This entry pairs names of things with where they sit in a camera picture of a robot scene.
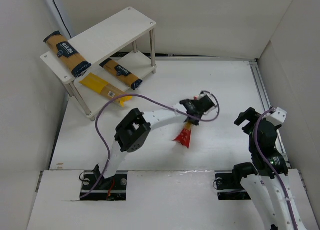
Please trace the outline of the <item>red spaghetti bag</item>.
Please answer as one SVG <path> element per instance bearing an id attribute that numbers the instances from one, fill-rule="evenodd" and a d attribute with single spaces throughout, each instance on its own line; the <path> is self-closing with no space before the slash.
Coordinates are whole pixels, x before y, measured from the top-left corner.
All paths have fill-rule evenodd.
<path id="1" fill-rule="evenodd" d="M 181 132 L 173 139 L 173 141 L 180 143 L 186 148 L 190 147 L 191 135 L 192 135 L 193 124 L 190 121 L 187 121 Z"/>

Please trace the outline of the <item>blue spaghetti bag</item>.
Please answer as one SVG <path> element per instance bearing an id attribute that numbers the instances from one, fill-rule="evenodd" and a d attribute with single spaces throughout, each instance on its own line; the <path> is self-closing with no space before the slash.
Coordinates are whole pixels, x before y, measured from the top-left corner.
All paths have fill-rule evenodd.
<path id="1" fill-rule="evenodd" d="M 52 50 L 75 78 L 84 75 L 92 65 L 68 42 L 60 31 L 53 32 L 47 36 L 43 42 Z"/>
<path id="2" fill-rule="evenodd" d="M 104 60 L 99 65 L 116 79 L 130 87 L 132 90 L 139 88 L 143 82 L 143 80 L 138 78 L 136 75 L 111 58 Z"/>

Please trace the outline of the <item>yellow spaghetti bag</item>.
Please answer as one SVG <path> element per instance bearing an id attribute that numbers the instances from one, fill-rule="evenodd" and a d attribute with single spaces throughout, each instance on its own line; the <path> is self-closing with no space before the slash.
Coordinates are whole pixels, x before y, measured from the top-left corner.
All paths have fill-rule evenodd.
<path id="1" fill-rule="evenodd" d="M 109 100 L 125 94 L 122 90 L 92 73 L 83 78 L 80 84 Z"/>

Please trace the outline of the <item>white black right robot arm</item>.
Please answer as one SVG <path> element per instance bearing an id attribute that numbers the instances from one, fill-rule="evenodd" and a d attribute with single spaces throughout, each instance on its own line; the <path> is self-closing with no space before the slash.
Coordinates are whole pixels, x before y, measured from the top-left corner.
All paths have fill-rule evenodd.
<path id="1" fill-rule="evenodd" d="M 278 129 L 286 111 L 270 108 L 263 114 L 250 107 L 241 112 L 236 125 L 245 120 L 242 130 L 249 136 L 251 162 L 234 165 L 232 175 L 249 194 L 266 230 L 304 230 L 290 187 L 289 169 L 276 148 Z"/>

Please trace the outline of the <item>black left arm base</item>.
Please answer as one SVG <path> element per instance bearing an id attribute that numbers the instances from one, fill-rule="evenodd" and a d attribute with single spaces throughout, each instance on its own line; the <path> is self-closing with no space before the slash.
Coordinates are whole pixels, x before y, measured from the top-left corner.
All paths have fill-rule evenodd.
<path id="1" fill-rule="evenodd" d="M 113 177 L 101 179 L 100 183 L 86 196 L 96 182 L 93 172 L 83 171 L 81 181 L 81 201 L 125 201 L 127 197 L 128 171 L 118 171 Z"/>

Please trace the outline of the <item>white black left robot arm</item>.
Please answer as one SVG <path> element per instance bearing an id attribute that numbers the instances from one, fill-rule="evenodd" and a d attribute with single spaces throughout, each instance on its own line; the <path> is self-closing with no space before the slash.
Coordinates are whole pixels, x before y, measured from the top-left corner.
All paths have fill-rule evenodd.
<path id="1" fill-rule="evenodd" d="M 116 126 L 112 146 L 109 146 L 98 127 L 103 111 L 121 97 L 139 97 L 161 107 L 156 111 L 143 112 L 132 109 Z M 184 99 L 173 106 L 167 106 L 141 94 L 124 94 L 105 104 L 95 119 L 95 129 L 107 148 L 107 159 L 101 173 L 96 176 L 96 183 L 113 177 L 128 153 L 140 149 L 152 130 L 173 123 L 190 121 L 198 125 L 200 121 L 211 122 L 220 114 L 218 99 L 209 91 L 202 91 L 195 99 Z"/>

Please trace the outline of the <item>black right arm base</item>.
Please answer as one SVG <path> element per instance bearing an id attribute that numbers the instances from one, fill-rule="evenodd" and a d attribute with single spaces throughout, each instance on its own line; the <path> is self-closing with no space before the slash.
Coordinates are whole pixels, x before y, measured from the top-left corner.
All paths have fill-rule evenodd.
<path id="1" fill-rule="evenodd" d="M 217 190 L 219 200 L 251 200 L 247 190 L 241 185 L 243 173 L 217 171 L 212 185 Z"/>

